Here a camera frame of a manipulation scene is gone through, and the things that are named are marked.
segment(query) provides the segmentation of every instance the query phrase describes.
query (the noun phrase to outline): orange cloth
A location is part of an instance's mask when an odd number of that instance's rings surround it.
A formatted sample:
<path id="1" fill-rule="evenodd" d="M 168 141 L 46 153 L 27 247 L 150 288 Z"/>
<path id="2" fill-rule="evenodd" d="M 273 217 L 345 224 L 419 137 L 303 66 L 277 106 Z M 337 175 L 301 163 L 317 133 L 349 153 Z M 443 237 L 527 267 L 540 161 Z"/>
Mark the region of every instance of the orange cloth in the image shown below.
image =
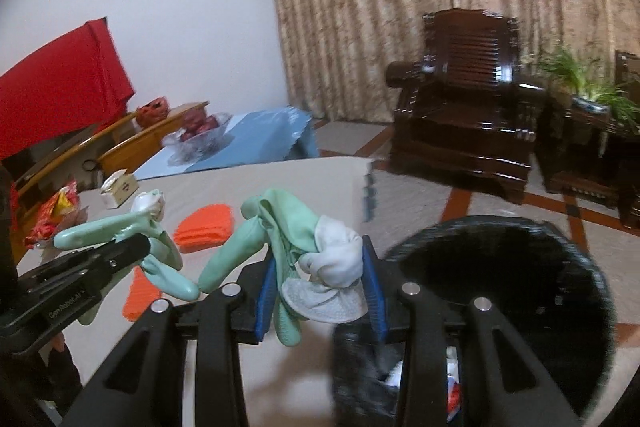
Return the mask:
<path id="1" fill-rule="evenodd" d="M 133 269 L 133 282 L 129 288 L 129 296 L 122 308 L 122 316 L 129 322 L 135 322 L 150 304 L 161 296 L 162 292 L 145 277 L 142 268 L 136 266 Z"/>
<path id="2" fill-rule="evenodd" d="M 185 217 L 174 233 L 182 253 L 219 247 L 234 231 L 234 217 L 227 204 L 210 204 Z"/>

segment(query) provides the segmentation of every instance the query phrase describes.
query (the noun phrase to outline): clear plastic bag of fruit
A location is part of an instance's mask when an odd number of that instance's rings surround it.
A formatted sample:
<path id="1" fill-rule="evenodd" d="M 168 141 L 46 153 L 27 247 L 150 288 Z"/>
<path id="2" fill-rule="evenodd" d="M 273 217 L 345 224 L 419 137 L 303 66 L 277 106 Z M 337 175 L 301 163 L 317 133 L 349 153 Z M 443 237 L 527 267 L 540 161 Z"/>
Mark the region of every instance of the clear plastic bag of fruit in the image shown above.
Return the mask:
<path id="1" fill-rule="evenodd" d="M 169 165 L 194 163 L 224 148 L 229 120 L 231 115 L 224 112 L 207 116 L 204 108 L 187 111 L 182 127 L 162 138 L 162 145 L 173 151 Z"/>

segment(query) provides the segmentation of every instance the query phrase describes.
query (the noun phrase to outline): white small box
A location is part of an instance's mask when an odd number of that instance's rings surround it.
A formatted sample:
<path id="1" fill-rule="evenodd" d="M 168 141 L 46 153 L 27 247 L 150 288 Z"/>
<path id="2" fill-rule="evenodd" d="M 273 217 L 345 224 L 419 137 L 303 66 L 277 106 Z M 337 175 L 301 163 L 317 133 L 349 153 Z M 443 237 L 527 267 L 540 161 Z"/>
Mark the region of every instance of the white small box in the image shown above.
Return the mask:
<path id="1" fill-rule="evenodd" d="M 114 172 L 100 189 L 100 197 L 107 208 L 118 208 L 138 190 L 138 180 L 126 169 Z"/>

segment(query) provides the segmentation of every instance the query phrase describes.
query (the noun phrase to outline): red fabric cover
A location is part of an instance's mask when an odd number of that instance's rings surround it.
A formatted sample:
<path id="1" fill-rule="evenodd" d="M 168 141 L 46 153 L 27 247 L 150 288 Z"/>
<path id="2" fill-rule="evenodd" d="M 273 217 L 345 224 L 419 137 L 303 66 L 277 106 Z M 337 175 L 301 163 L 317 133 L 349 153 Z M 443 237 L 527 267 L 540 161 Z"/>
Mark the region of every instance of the red fabric cover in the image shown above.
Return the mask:
<path id="1" fill-rule="evenodd" d="M 106 19 L 86 22 L 0 76 L 0 160 L 113 120 L 133 93 Z"/>

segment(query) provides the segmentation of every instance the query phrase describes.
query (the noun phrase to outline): chair leg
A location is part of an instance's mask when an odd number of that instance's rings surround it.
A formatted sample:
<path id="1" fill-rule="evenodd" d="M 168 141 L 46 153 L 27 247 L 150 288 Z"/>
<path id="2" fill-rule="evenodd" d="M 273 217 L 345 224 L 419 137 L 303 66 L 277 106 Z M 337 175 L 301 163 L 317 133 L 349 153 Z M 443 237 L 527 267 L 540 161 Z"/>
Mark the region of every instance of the chair leg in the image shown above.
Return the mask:
<path id="1" fill-rule="evenodd" d="M 513 185 L 503 185 L 505 199 L 510 203 L 522 204 L 524 201 L 524 186 L 514 187 Z"/>

